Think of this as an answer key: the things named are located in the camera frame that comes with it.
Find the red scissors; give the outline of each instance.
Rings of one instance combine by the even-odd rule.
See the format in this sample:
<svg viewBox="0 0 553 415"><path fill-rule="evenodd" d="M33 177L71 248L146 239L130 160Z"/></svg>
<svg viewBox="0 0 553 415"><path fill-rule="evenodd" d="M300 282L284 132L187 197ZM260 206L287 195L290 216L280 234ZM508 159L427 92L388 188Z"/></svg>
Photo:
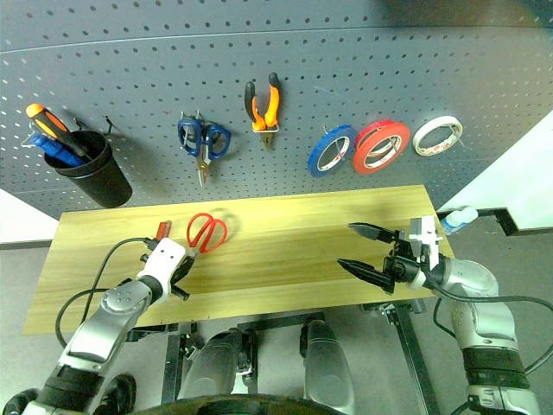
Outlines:
<svg viewBox="0 0 553 415"><path fill-rule="evenodd" d="M191 239L190 238L190 227L192 226L192 224L194 223L194 221L200 217L204 217L204 218L207 218L207 222L204 223L204 225L201 227L200 231L196 234L196 236L194 237L194 239ZM221 239L219 240L219 242L217 242L214 246L210 246L209 248L207 247L207 244L209 243L209 241L211 240L212 236L213 236L213 232L215 231L215 227L217 225L221 225L223 227L223 236L221 237ZM206 253L206 252L210 252L216 248L218 248L223 242L225 242L225 239L226 239L226 224L224 221L222 220L219 220L219 219L214 219L210 214L196 214L195 216L193 216L193 218L188 222L188 228L187 228L187 240L188 240L188 244L195 248L199 243L200 243L200 239L201 237L203 236L203 234L207 232L207 236L204 238L204 241L203 243L201 244L200 246L200 253Z"/></svg>

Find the black cable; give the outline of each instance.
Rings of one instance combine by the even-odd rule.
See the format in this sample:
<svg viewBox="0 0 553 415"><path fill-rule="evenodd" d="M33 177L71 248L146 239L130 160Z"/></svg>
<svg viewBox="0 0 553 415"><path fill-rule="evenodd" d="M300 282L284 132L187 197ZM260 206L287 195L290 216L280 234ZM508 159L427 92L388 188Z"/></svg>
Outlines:
<svg viewBox="0 0 553 415"><path fill-rule="evenodd" d="M438 298L438 301L435 302L434 313L432 314L432 321L434 322L434 324L436 326L438 326L439 329L442 329L443 331L448 333L450 336L452 336L454 339L456 339L457 337L455 337L455 333L453 331L451 331L446 326L444 326L444 325L440 324L440 322L438 322L438 310L440 309L440 304L441 303L442 303L442 299Z"/></svg>
<svg viewBox="0 0 553 415"><path fill-rule="evenodd" d="M67 310L67 307L69 307L69 305L75 301L77 298L80 298L80 297L83 297L85 296L86 294L91 294L91 295L94 295L95 292L104 292L104 291L108 291L107 288L94 288L92 290L84 290L84 291L81 291L77 294L75 294L74 296L72 296L71 298L69 298L65 304L63 304L63 306L61 306L60 308L60 311L58 311L58 315L56 316L55 318L55 336L58 338L58 342L60 342L60 345L65 348L67 346L67 342L66 340L63 338L63 335L61 335L61 318L63 317L63 313L66 312Z"/></svg>
<svg viewBox="0 0 553 415"><path fill-rule="evenodd" d="M465 296L459 296L457 294L454 294L453 292L449 292L447 290L444 290L441 286L439 286L436 281L428 279L431 288L433 290L438 291L440 294L442 294L444 297L447 297L449 299L455 300L455 301L462 301L463 303L512 303L512 302L527 302L527 303L536 303L543 305L544 307L550 309L553 311L553 304L551 304L549 301L545 301L542 298L536 298L536 297L529 297L529 296L499 296L499 297L465 297ZM538 369L540 366L542 366L551 356L553 356L553 343L549 346L549 348L543 353L540 357L538 357L531 365L529 365L525 369L526 374L531 374L536 369Z"/></svg>
<svg viewBox="0 0 553 415"><path fill-rule="evenodd" d="M100 280L100 277L102 276L102 272L104 272L105 265L107 264L107 261L110 259L110 256L115 252L116 249L118 249L121 245L127 244L129 242L147 242L147 238L128 238L123 239L122 241L115 244L110 251L105 255L104 261L102 261L102 265L98 269L98 274L96 274L96 278L94 279L94 282L92 283L91 292L88 298L86 299L86 305L85 310L83 311L83 316L80 319L80 323L82 324L86 320L86 316L88 316L88 309L90 309L90 303L92 301L92 296L94 295L94 290L98 286L98 281Z"/></svg>
<svg viewBox="0 0 553 415"><path fill-rule="evenodd" d="M451 415L459 415L461 412L465 411L469 405L470 404L468 401L463 404L460 404L459 406L457 406L457 409L451 412Z"/></svg>

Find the pegboard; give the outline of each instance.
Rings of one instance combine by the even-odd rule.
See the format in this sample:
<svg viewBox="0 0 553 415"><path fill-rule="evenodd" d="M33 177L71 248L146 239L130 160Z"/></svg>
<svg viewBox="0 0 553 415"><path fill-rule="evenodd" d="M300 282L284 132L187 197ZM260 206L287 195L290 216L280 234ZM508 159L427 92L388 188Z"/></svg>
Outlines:
<svg viewBox="0 0 553 415"><path fill-rule="evenodd" d="M496 2L496 14L476 14L469 2L457 15L465 26L521 26L509 28L442 27L454 24L442 4L432 20L423 6L409 14L402 2L392 11L362 1L300 10L261 0L90 3L13 2L3 11L0 186L53 217L99 207L38 149L21 147L32 102L73 128L77 117L104 131L110 117L117 129L109 140L133 187L125 206L424 183L438 208L550 110L553 45L536 26L553 22L551 2ZM408 24L434 27L398 27ZM266 151L243 94L255 80L266 96L272 71L283 84L281 131ZM176 135L181 111L197 110L232 132L205 188ZM462 144L441 155L421 157L409 146L370 176L350 163L322 178L307 171L324 125L359 130L393 118L414 132L441 115L464 126Z"/></svg>

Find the red tape roll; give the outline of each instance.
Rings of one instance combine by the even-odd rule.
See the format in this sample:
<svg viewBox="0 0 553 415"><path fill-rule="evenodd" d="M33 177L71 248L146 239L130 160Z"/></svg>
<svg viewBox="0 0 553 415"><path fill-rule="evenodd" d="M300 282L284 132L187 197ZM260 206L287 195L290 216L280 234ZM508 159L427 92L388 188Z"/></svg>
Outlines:
<svg viewBox="0 0 553 415"><path fill-rule="evenodd" d="M396 160L409 142L407 125L383 119L367 126L355 140L353 168L361 175L370 175L384 169ZM388 143L377 150L384 141Z"/></svg>

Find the tape roll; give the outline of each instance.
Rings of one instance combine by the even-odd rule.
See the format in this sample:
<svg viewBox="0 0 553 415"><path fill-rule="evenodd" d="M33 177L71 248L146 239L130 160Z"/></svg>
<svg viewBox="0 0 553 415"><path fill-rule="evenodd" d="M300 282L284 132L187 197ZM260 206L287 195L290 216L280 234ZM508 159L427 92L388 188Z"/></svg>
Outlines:
<svg viewBox="0 0 553 415"><path fill-rule="evenodd" d="M361 175L384 169L405 150L409 138L409 127L390 119L367 126L355 140L353 168Z"/></svg>
<svg viewBox="0 0 553 415"><path fill-rule="evenodd" d="M421 147L421 141L423 138L425 138L431 131L440 127L449 127L451 129L449 137L442 142L433 145L432 147ZM420 156L435 156L457 143L457 140L461 137L462 133L463 126L457 118L450 115L434 118L419 128L415 133L415 136L413 137L413 147L415 148L416 153Z"/></svg>
<svg viewBox="0 0 553 415"><path fill-rule="evenodd" d="M341 125L325 134L308 158L308 170L314 177L324 176L342 163L353 151L357 131L351 125Z"/></svg>

